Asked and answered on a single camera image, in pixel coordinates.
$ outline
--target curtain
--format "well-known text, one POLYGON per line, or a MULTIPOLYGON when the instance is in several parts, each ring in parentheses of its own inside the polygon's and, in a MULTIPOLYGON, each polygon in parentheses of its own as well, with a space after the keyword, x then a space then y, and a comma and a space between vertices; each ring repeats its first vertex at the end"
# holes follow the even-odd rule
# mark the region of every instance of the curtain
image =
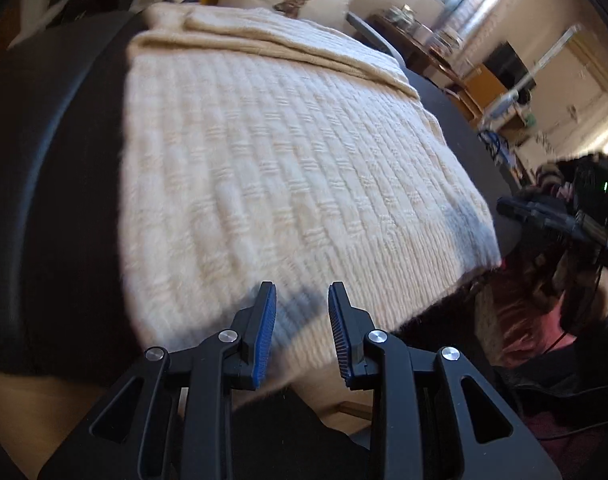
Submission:
POLYGON ((462 38, 463 49, 449 60, 460 76, 472 69, 468 59, 482 46, 511 7, 520 0, 462 0, 444 20, 444 27, 452 27, 462 38))

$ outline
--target sofa armrest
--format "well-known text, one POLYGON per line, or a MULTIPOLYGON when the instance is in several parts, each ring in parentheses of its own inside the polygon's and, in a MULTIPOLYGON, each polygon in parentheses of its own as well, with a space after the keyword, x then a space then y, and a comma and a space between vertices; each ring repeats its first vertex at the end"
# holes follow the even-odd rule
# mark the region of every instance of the sofa armrest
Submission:
POLYGON ((348 12, 346 15, 346 21, 351 25, 351 27, 363 35, 364 38, 366 38, 376 50, 384 52, 384 54, 388 54, 389 56, 395 58, 395 60, 399 63, 400 68, 406 68, 406 63, 404 62, 404 59, 400 53, 363 19, 353 12, 348 12))

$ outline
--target blanket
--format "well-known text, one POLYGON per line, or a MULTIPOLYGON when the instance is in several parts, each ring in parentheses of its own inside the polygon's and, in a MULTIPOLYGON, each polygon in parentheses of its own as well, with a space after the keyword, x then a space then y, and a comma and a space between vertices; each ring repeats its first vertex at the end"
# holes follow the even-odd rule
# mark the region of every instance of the blanket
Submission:
POLYGON ((392 331, 500 263, 487 204, 391 57, 263 9, 146 16, 119 222, 144 346, 199 344, 269 280, 275 389, 336 359, 331 282, 392 331))

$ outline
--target cable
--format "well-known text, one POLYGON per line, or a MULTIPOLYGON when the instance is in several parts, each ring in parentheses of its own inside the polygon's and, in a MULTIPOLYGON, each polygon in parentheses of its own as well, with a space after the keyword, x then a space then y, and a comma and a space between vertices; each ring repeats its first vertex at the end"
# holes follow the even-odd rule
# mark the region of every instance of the cable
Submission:
POLYGON ((536 436, 535 438, 537 440, 539 440, 540 442, 548 442, 549 440, 559 440, 560 438, 574 436, 576 434, 583 433, 583 432, 589 431, 589 430, 595 430, 596 428, 601 428, 603 426, 608 426, 608 420, 606 420, 605 422, 598 422, 597 424, 593 424, 593 425, 587 426, 585 428, 580 428, 579 430, 569 431, 567 433, 561 433, 561 434, 552 435, 552 436, 536 436))
POLYGON ((566 334, 568 334, 568 332, 564 330, 564 332, 562 332, 562 335, 558 337, 555 342, 544 351, 542 355, 548 354, 553 348, 555 348, 559 344, 559 342, 566 337, 566 334))

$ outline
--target wooden desk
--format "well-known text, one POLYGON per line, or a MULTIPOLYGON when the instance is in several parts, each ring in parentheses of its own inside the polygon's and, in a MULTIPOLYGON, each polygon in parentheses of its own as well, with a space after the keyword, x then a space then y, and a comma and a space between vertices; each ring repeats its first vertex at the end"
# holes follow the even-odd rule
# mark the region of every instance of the wooden desk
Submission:
POLYGON ((443 61, 434 56, 430 49, 418 43, 389 20, 379 14, 372 14, 367 23, 393 45, 406 61, 406 68, 422 75, 427 68, 434 68, 453 81, 459 88, 466 89, 466 83, 443 61))

